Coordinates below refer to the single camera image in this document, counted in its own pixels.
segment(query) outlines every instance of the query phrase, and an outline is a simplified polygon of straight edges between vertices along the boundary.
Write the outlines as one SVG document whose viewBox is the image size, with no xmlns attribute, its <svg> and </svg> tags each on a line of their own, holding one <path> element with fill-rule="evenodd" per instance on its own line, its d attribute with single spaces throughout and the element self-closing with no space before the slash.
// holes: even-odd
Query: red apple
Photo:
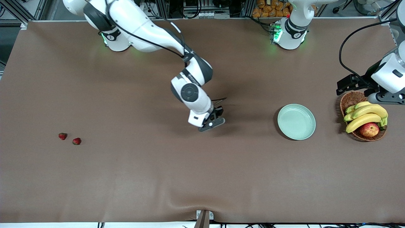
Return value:
<svg viewBox="0 0 405 228">
<path fill-rule="evenodd" d="M 375 123 L 366 123 L 360 127 L 360 134 L 365 137 L 374 137 L 378 134 L 379 127 Z"/>
</svg>

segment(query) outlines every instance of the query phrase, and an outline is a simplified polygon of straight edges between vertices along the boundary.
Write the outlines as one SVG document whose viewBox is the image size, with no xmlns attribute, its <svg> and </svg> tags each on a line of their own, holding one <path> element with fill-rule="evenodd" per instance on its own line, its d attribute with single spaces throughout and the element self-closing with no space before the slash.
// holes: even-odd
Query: plate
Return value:
<svg viewBox="0 0 405 228">
<path fill-rule="evenodd" d="M 312 112 L 305 106 L 289 104 L 284 106 L 277 117 L 280 130 L 289 138 L 304 140 L 315 131 L 316 122 Z"/>
</svg>

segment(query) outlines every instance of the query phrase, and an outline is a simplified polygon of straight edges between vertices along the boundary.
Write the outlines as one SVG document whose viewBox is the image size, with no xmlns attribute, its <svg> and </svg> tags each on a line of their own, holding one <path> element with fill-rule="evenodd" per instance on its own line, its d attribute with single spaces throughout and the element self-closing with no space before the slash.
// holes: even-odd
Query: wire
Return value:
<svg viewBox="0 0 405 228">
<path fill-rule="evenodd" d="M 158 18 L 158 19 L 163 19 L 163 20 L 165 20 L 165 21 L 167 21 L 167 22 L 169 22 L 172 26 L 173 26 L 173 28 L 175 28 L 176 30 L 177 30 L 177 32 L 180 34 L 180 36 L 181 36 L 181 42 L 182 42 L 182 46 L 183 46 L 183 55 L 185 54 L 185 40 L 184 40 L 184 36 L 183 36 L 183 33 L 181 32 L 181 30 L 173 23 L 173 22 L 171 22 L 171 21 L 169 21 L 168 19 L 166 19 L 166 18 L 163 18 L 163 17 L 159 17 L 159 16 L 154 16 L 154 17 L 156 17 L 156 18 Z"/>
<path fill-rule="evenodd" d="M 268 32 L 268 33 L 271 33 L 270 30 L 266 29 L 266 28 L 264 27 L 264 25 L 260 22 L 259 17 L 257 18 L 257 21 L 259 22 L 260 26 L 262 27 L 262 29 L 263 29 L 264 31 L 266 31 L 266 32 Z"/>
<path fill-rule="evenodd" d="M 348 36 L 346 37 L 346 39 L 343 41 L 342 45 L 340 46 L 340 50 L 339 50 L 339 62 L 340 62 L 340 65 L 342 65 L 343 68 L 345 68 L 346 70 L 348 70 L 348 71 L 350 71 L 352 74 L 354 74 L 358 79 L 360 79 L 364 84 L 366 84 L 366 85 L 369 86 L 369 87 L 372 87 L 371 84 L 369 84 L 368 82 L 366 82 L 360 75 L 358 75 L 358 74 L 357 74 L 356 72 L 354 72 L 352 69 L 350 69 L 349 67 L 347 67 L 346 65 L 343 64 L 343 62 L 342 62 L 342 49 L 343 49 L 343 46 L 345 45 L 345 43 L 347 42 L 347 40 L 348 40 L 351 36 L 353 36 L 356 32 L 361 31 L 361 30 L 363 30 L 363 29 L 365 29 L 365 28 L 369 28 L 369 27 L 372 27 L 372 26 L 376 26 L 376 25 L 380 25 L 380 24 L 384 24 L 384 23 L 389 23 L 389 22 L 393 22 L 393 21 L 396 21 L 396 18 L 395 18 L 395 19 L 388 20 L 388 21 L 377 22 L 377 23 L 374 23 L 374 24 L 369 24 L 369 25 L 363 26 L 363 27 L 357 29 L 356 31 L 352 32 L 350 35 L 348 35 Z"/>
<path fill-rule="evenodd" d="M 106 9 L 107 17 L 108 17 L 109 19 L 111 19 L 111 22 L 113 22 L 114 20 L 112 20 L 112 18 L 111 18 L 111 16 L 110 16 L 110 8 L 111 8 L 111 5 L 112 5 L 115 1 L 117 1 L 117 0 L 113 0 L 110 4 L 107 4 L 107 9 Z M 118 28 L 120 28 L 122 31 L 128 33 L 130 36 L 133 36 L 133 37 L 135 37 L 135 38 L 137 38 L 137 39 L 140 39 L 140 40 L 145 41 L 145 42 L 147 42 L 147 43 L 150 43 L 150 44 L 152 44 L 152 45 L 161 47 L 161 48 L 163 48 L 163 49 L 165 49 L 165 50 L 168 50 L 168 51 L 170 51 L 170 52 L 176 54 L 176 55 L 179 56 L 180 58 L 184 58 L 184 55 L 181 55 L 181 54 L 179 54 L 179 53 L 177 53 L 177 52 L 175 52 L 175 51 L 173 51 L 173 50 L 171 50 L 171 49 L 169 49 L 169 48 L 166 48 L 166 47 L 164 47 L 164 46 L 162 46 L 162 45 L 159 45 L 159 44 L 157 44 L 157 43 L 154 43 L 154 42 L 152 42 L 152 41 L 149 41 L 149 40 L 146 40 L 146 39 L 144 39 L 144 38 L 142 38 L 142 37 L 139 37 L 139 36 L 137 36 L 137 35 L 135 35 L 135 34 L 132 34 L 132 33 L 130 33 L 129 31 L 125 30 L 123 27 L 121 27 L 119 24 L 117 24 L 117 23 L 115 23 L 115 22 L 113 22 L 113 23 L 114 23 L 115 26 L 117 26 Z"/>
<path fill-rule="evenodd" d="M 5 12 L 6 12 L 6 8 L 0 6 L 0 17 L 2 17 Z"/>
<path fill-rule="evenodd" d="M 254 21 L 258 24 L 270 26 L 270 24 L 268 24 L 268 23 L 263 23 L 263 22 L 260 22 L 259 20 L 254 19 L 254 17 L 251 17 L 251 16 L 243 16 L 243 17 L 250 18 L 250 19 L 252 19 L 252 21 Z"/>
<path fill-rule="evenodd" d="M 354 5 L 354 8 L 356 9 L 356 11 L 357 11 L 359 14 L 364 15 L 364 16 L 368 16 L 366 13 L 360 12 L 360 10 L 359 10 L 359 9 L 357 8 L 357 6 L 356 6 L 356 1 L 353 1 L 353 5 Z"/>
<path fill-rule="evenodd" d="M 203 3 L 201 2 L 201 0 L 198 0 L 198 2 L 200 3 L 200 10 L 198 10 L 198 5 L 197 5 L 197 11 L 196 11 L 196 13 L 194 14 L 194 16 L 188 17 L 188 16 L 185 16 L 185 15 L 182 13 L 181 9 L 184 9 L 184 7 L 181 5 L 182 1 L 179 1 L 179 3 L 180 3 L 180 4 L 179 4 L 179 13 L 180 13 L 180 15 L 181 15 L 182 17 L 188 18 L 188 19 L 193 19 L 193 18 L 197 17 L 197 16 L 201 13 L 201 10 L 203 9 Z"/>
<path fill-rule="evenodd" d="M 220 99 L 214 99 L 214 100 L 211 100 L 211 101 L 223 101 L 223 100 L 225 100 L 227 97 L 223 97 L 223 98 L 220 98 Z"/>
<path fill-rule="evenodd" d="M 153 8 L 152 8 L 151 2 L 150 2 L 149 0 L 147 0 L 147 2 L 149 3 L 149 5 L 145 2 L 146 7 L 148 7 L 148 9 L 151 11 L 151 14 L 152 14 L 154 17 L 158 17 L 158 15 L 155 13 L 155 10 L 153 10 Z"/>
<path fill-rule="evenodd" d="M 347 4 L 345 4 L 345 6 L 343 6 L 343 9 L 342 9 L 342 10 L 344 10 L 346 7 L 348 7 L 349 4 L 350 4 L 352 1 L 353 1 L 353 0 L 350 0 Z"/>
<path fill-rule="evenodd" d="M 382 9 L 384 10 L 384 9 L 386 9 L 386 8 L 388 8 L 388 7 L 390 7 L 390 6 L 392 6 L 393 4 L 395 4 L 395 3 L 399 2 L 399 1 L 400 1 L 400 0 L 395 0 L 395 1 L 393 1 L 392 3 L 390 3 L 388 6 L 383 7 Z"/>
</svg>

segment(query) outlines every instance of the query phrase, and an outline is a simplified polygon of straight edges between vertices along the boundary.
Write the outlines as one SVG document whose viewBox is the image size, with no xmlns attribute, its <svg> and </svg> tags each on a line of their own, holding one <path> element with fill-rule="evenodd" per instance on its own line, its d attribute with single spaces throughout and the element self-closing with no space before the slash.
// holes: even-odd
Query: wicker basket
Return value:
<svg viewBox="0 0 405 228">
<path fill-rule="evenodd" d="M 367 101 L 367 98 L 364 96 L 364 93 L 362 92 L 348 92 L 346 93 L 342 99 L 340 100 L 340 111 L 342 112 L 342 115 L 345 116 L 346 109 L 352 105 L 356 105 L 360 102 Z M 356 129 L 355 131 L 352 132 L 354 136 L 357 138 L 368 141 L 368 142 L 373 142 L 382 139 L 385 134 L 387 133 L 386 130 L 380 130 L 380 132 L 374 136 L 374 137 L 364 137 L 363 135 L 360 134 L 360 130 Z"/>
</svg>

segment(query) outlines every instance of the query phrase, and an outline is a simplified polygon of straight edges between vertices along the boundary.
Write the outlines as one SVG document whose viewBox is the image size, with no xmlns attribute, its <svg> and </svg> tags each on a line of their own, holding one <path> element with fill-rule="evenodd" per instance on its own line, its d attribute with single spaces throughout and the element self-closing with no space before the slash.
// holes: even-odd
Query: strawberry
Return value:
<svg viewBox="0 0 405 228">
<path fill-rule="evenodd" d="M 74 145 L 80 145 L 81 139 L 80 139 L 80 138 L 75 138 L 75 139 L 72 141 L 72 143 L 73 143 Z"/>
<path fill-rule="evenodd" d="M 59 138 L 61 140 L 65 140 L 67 136 L 68 136 L 68 134 L 66 134 L 66 133 L 59 133 Z"/>
</svg>

